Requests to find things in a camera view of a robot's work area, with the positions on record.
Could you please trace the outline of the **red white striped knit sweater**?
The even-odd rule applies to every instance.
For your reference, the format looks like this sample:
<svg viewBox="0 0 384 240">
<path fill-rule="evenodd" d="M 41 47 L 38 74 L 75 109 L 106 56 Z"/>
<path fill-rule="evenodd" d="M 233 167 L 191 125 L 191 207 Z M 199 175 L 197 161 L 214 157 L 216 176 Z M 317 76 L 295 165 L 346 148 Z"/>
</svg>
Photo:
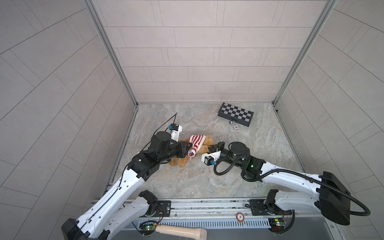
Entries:
<svg viewBox="0 0 384 240">
<path fill-rule="evenodd" d="M 188 151 L 188 157 L 190 160 L 194 159 L 198 151 L 203 146 L 207 136 L 205 135 L 191 135 L 189 138 L 189 143 L 192 144 L 191 149 Z"/>
</svg>

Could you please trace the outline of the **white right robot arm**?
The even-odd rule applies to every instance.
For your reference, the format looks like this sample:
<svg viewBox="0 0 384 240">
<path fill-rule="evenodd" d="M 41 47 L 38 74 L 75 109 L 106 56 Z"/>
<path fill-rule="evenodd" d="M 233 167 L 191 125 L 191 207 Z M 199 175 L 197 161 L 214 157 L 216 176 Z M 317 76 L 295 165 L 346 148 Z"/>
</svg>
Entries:
<svg viewBox="0 0 384 240">
<path fill-rule="evenodd" d="M 226 170 L 214 171 L 218 176 L 238 167 L 242 170 L 242 179 L 247 182 L 273 183 L 294 190 L 292 194 L 279 190 L 268 193 L 265 206 L 272 214 L 290 210 L 319 212 L 336 224 L 350 224 L 351 201 L 347 198 L 350 192 L 332 173 L 305 174 L 280 168 L 252 156 L 250 149 L 241 142 L 232 142 L 227 149 L 225 142 L 219 142 L 210 147 L 201 160 L 215 168 L 219 163 L 228 163 L 230 166 Z"/>
</svg>

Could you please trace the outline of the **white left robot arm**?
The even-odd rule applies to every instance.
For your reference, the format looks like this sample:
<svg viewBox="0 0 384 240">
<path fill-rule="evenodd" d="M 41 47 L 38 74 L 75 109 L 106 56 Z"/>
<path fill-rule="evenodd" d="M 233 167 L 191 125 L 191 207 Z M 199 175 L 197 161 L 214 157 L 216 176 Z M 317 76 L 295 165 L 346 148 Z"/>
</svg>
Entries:
<svg viewBox="0 0 384 240">
<path fill-rule="evenodd" d="M 152 215 L 157 208 L 157 197 L 143 191 L 129 205 L 123 203 L 162 163 L 173 158 L 184 158 L 192 143 L 178 141 L 175 132 L 158 132 L 152 136 L 147 150 L 140 151 L 127 164 L 121 178 L 86 213 L 68 219 L 61 227 L 66 240 L 111 240 L 132 221 Z"/>
</svg>

